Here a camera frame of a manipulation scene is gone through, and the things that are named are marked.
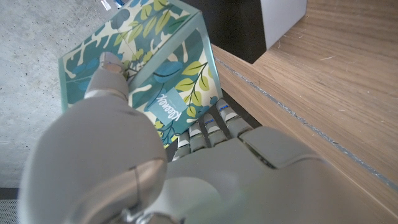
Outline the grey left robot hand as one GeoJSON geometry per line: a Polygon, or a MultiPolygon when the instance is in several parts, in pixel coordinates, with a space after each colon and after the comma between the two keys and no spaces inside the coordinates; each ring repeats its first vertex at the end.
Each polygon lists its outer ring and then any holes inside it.
{"type": "Polygon", "coordinates": [[[172,162],[154,125],[127,103],[110,52],[83,100],[43,133],[18,194],[21,223],[394,223],[329,162],[223,100],[225,135],[206,114],[172,162]]]}

